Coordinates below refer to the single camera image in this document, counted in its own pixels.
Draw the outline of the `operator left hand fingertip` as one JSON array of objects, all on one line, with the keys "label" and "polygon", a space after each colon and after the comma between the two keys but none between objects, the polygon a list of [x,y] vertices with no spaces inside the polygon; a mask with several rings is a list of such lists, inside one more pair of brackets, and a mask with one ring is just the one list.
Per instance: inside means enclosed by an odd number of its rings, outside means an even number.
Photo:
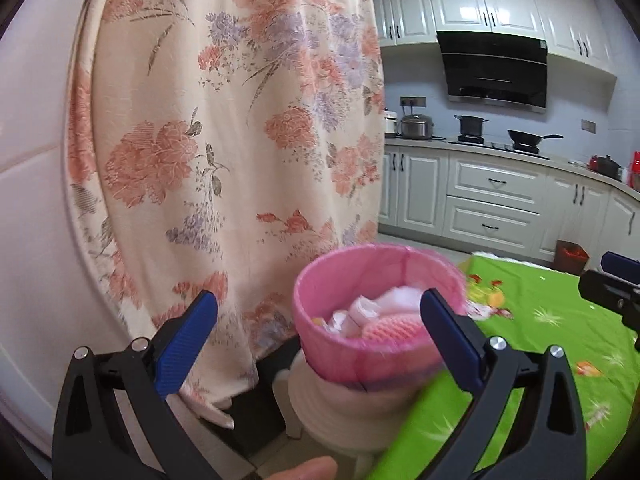
[{"label": "operator left hand fingertip", "polygon": [[330,456],[321,456],[272,474],[267,480],[334,480],[336,474],[337,462]]}]

